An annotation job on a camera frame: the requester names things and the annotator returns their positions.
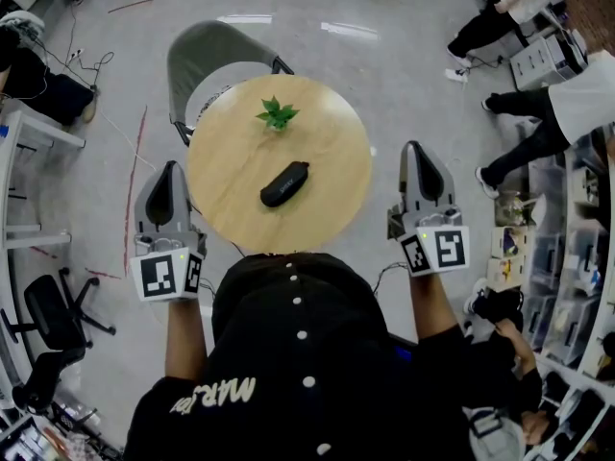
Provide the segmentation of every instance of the person in white shirt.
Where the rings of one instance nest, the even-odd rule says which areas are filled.
[[[615,122],[615,57],[607,51],[589,57],[589,66],[574,79],[528,90],[491,94],[482,107],[496,114],[534,116],[542,120],[533,134],[488,167],[476,170],[489,198],[499,196],[498,185],[513,169],[537,158],[565,151],[585,134]],[[615,136],[606,144],[615,158]]]
[[[550,0],[496,0],[468,22],[447,47],[449,55],[465,68],[471,62],[467,53],[497,41],[515,27],[532,20]]]

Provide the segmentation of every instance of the round wooden table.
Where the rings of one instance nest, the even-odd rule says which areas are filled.
[[[283,132],[256,118],[261,99],[300,112]],[[309,176],[286,203],[265,206],[260,191],[293,160]],[[336,92],[305,77],[267,75],[222,94],[204,112],[190,142],[187,180],[209,224],[238,246],[288,254],[334,238],[363,203],[372,172],[365,128]]]

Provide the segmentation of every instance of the small green plant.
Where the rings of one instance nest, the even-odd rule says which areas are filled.
[[[276,99],[276,96],[273,96],[271,101],[262,99],[262,105],[265,106],[267,111],[257,114],[257,118],[266,121],[267,127],[271,127],[280,132],[288,126],[288,122],[299,112],[298,109],[293,109],[291,104],[287,104],[283,108],[280,108],[280,103]]]

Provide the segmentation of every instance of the gray floor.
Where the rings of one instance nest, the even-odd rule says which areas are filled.
[[[335,89],[361,117],[376,149],[372,186],[356,220],[322,251],[342,258],[370,283],[381,268],[402,259],[396,243],[385,238],[385,213],[399,200],[400,149],[416,139],[430,146],[453,173],[457,202],[470,226],[470,269],[444,277],[455,305],[476,278],[484,276],[493,204],[477,186],[474,169],[500,154],[504,144],[480,100],[490,92],[511,90],[512,81],[507,66],[475,70],[465,87],[443,76],[444,69],[454,65],[445,45],[476,13],[473,0],[154,0],[108,13],[135,1],[86,0],[75,9],[73,49],[86,49],[84,64],[92,65],[107,51],[115,53],[98,80],[98,114],[76,131],[87,140],[83,150],[56,144],[50,151],[19,155],[15,183],[29,200],[23,205],[12,201],[10,211],[11,223],[39,220],[45,232],[68,229],[73,235],[70,246],[44,248],[49,255],[13,252],[19,294],[32,279],[63,264],[72,270],[75,292],[88,270],[118,277],[101,277],[100,288],[86,300],[93,315],[117,326],[117,335],[89,328],[94,348],[62,380],[80,400],[99,409],[101,427],[115,443],[124,443],[138,399],[162,375],[166,309],[163,304],[141,304],[125,275],[125,215],[135,155],[103,113],[135,143],[147,108],[140,155],[158,167],[169,159],[184,163],[186,148],[168,121],[165,56],[174,36],[194,22],[234,14],[266,16],[256,19],[260,23],[238,27],[277,50],[297,74]],[[362,32],[331,33],[322,29],[329,27],[323,23],[356,26]],[[61,58],[72,24],[66,10],[47,37],[49,50]],[[51,64],[60,71],[57,63]],[[204,98],[221,85],[259,73],[266,70],[253,65],[217,72],[192,101],[190,121],[195,121]],[[87,71],[83,76],[93,78]],[[136,162],[133,199],[152,172]],[[194,223],[209,234],[205,276],[217,285],[239,254],[198,215]],[[133,233],[131,214],[129,256]],[[379,301],[390,331],[412,338],[404,271],[387,274]],[[207,303],[210,298],[204,297]],[[44,349],[36,338],[32,341],[36,352]]]

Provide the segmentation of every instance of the gray chair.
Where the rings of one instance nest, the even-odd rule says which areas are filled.
[[[193,129],[185,125],[185,108],[196,87],[223,66],[255,61],[271,67],[271,73],[294,72],[271,49],[217,20],[195,24],[175,39],[166,57],[171,123],[185,145]]]

